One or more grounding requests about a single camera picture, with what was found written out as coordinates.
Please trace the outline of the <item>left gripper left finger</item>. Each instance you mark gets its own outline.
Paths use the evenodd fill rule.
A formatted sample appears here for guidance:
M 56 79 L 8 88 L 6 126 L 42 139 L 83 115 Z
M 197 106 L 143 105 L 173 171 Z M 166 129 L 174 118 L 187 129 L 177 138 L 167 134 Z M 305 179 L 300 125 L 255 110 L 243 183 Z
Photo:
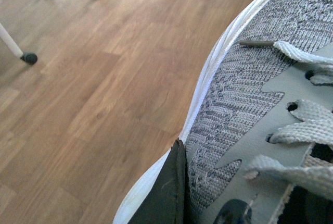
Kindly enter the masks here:
M 184 223 L 187 160 L 176 139 L 148 195 L 129 223 Z

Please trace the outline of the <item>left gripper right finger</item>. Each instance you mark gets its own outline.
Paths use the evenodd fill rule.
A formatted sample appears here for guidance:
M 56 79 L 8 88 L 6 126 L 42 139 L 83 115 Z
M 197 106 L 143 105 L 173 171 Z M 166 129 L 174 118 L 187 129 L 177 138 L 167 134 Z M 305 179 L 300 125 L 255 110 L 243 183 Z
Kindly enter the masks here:
M 234 223 L 247 224 L 251 223 L 252 210 L 249 204 L 242 200 L 232 199 L 223 205 L 214 220 L 214 224 Z

